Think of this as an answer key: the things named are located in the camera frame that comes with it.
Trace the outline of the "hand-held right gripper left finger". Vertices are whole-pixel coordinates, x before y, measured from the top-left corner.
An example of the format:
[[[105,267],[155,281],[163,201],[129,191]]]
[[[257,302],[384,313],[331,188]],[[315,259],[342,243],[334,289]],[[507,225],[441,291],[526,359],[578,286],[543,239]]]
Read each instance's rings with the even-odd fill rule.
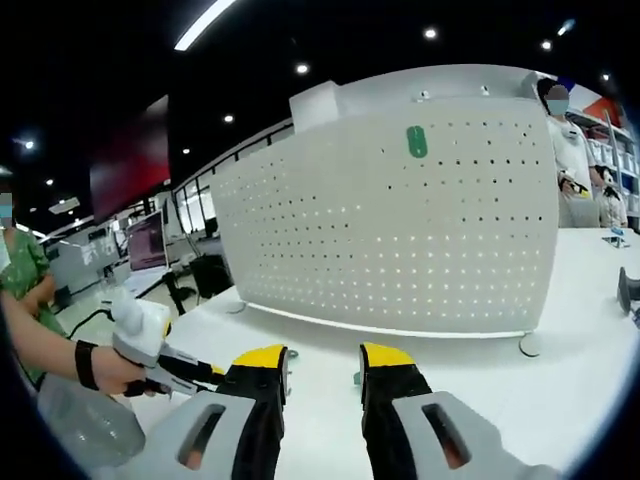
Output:
[[[284,436],[288,348],[248,351],[216,391],[201,391],[151,430],[119,479],[272,479]]]

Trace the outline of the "person's left hand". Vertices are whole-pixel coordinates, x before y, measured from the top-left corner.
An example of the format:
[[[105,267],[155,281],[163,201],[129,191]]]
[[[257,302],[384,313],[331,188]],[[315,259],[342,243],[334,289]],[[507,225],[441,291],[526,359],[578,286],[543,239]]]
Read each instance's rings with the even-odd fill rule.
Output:
[[[161,387],[151,386],[144,368],[123,358],[112,347],[94,348],[91,359],[95,383],[103,393],[125,397],[166,394]]]

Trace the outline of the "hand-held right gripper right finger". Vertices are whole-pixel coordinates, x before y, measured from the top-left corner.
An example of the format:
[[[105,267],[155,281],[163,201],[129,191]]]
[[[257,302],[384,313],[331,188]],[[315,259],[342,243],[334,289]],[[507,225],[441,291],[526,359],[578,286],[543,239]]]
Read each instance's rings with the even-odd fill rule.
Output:
[[[376,479],[558,479],[503,446],[498,428],[454,395],[434,392],[414,360],[364,342],[362,434]]]

